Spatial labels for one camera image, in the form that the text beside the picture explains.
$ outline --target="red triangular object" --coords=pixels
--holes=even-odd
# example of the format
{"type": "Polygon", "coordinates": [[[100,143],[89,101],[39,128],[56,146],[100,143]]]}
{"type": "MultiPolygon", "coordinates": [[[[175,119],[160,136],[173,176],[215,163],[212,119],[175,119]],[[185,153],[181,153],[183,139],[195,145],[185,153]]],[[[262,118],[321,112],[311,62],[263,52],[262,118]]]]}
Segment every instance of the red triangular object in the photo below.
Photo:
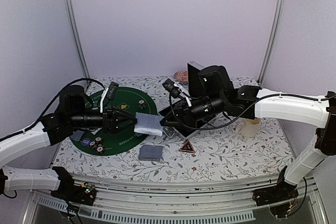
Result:
{"type": "Polygon", "coordinates": [[[187,140],[182,148],[180,149],[180,152],[190,152],[190,153],[195,153],[193,146],[191,145],[190,141],[187,140]]]}

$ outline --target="cup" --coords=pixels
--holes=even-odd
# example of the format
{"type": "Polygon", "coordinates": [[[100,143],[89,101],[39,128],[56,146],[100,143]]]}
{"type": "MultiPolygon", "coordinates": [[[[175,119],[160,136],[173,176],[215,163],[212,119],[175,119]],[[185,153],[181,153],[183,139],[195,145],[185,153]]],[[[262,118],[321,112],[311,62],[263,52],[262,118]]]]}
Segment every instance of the cup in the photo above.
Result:
{"type": "Polygon", "coordinates": [[[244,119],[236,127],[236,134],[241,134],[245,137],[254,137],[257,135],[261,126],[261,119],[244,119]]]}

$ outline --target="table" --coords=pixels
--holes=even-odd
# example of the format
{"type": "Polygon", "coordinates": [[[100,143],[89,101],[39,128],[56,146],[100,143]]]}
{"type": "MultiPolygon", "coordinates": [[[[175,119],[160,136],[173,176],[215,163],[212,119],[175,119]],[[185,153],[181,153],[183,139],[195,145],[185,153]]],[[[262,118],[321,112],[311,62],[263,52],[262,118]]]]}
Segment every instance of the table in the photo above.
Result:
{"type": "MultiPolygon", "coordinates": [[[[111,81],[121,87],[140,89],[150,95],[158,110],[168,106],[168,93],[162,87],[167,77],[98,78],[104,85],[111,81]]],[[[257,85],[251,78],[232,78],[235,88],[257,85]]],[[[93,83],[87,93],[101,88],[93,83]]],[[[214,125],[227,122],[219,116],[214,125]]],[[[148,136],[135,148],[114,156],[93,156],[78,150],[70,139],[64,140],[53,165],[68,172],[107,179],[138,182],[205,182],[273,175],[293,161],[293,154],[276,119],[263,119],[259,133],[252,138],[235,134],[237,123],[224,129],[201,131],[190,139],[195,153],[179,149],[184,140],[178,136],[148,136]],[[160,162],[139,161],[143,144],[164,146],[160,162]]]]}

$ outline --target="green poker mat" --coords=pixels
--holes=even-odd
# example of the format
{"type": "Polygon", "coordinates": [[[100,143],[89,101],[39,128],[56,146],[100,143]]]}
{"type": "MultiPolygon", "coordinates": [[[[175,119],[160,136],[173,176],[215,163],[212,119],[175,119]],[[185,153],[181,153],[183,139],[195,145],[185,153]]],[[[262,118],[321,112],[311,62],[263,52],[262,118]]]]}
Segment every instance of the green poker mat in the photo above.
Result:
{"type": "MultiPolygon", "coordinates": [[[[103,91],[96,92],[90,97],[94,102],[93,109],[98,109],[97,104],[100,101],[100,97],[103,91]]],[[[114,100],[109,102],[109,105],[123,109],[131,114],[135,115],[136,112],[157,114],[157,109],[152,98],[141,90],[134,88],[119,87],[114,100]],[[144,100],[147,105],[144,109],[139,108],[139,100],[144,100]]],[[[134,148],[140,144],[147,135],[136,136],[134,133],[134,125],[130,125],[126,129],[122,130],[117,134],[104,134],[103,130],[100,129],[95,135],[92,132],[86,132],[80,139],[80,141],[72,141],[75,147],[81,151],[97,156],[110,156],[126,152],[131,148],[134,148]],[[95,150],[88,146],[83,146],[81,141],[84,138],[89,138],[91,141],[95,140],[96,137],[101,137],[103,139],[104,152],[102,154],[97,153],[95,150]]]]}

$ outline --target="leaf pattern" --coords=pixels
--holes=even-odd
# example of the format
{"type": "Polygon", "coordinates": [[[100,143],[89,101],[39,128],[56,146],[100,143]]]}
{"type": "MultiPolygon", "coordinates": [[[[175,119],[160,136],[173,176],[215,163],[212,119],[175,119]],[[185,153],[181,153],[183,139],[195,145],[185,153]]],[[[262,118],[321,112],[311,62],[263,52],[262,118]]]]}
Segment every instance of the leaf pattern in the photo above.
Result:
{"type": "MultiPolygon", "coordinates": [[[[162,87],[167,77],[100,78],[105,85],[111,81],[121,87],[140,89],[150,95],[158,110],[168,106],[168,93],[162,87]]],[[[232,78],[235,87],[257,85],[250,78],[232,78]]],[[[88,94],[101,88],[92,83],[88,94]]],[[[228,122],[219,115],[215,126],[228,122]]],[[[235,134],[238,122],[214,131],[198,132],[190,139],[195,153],[180,152],[184,140],[172,137],[148,136],[135,148],[113,156],[91,156],[64,140],[55,157],[54,166],[63,166],[79,175],[109,179],[126,179],[141,182],[198,182],[228,180],[271,175],[293,160],[285,135],[275,119],[262,120],[255,137],[246,138],[235,134]],[[162,145],[163,159],[159,162],[139,161],[143,144],[162,145]]]]}

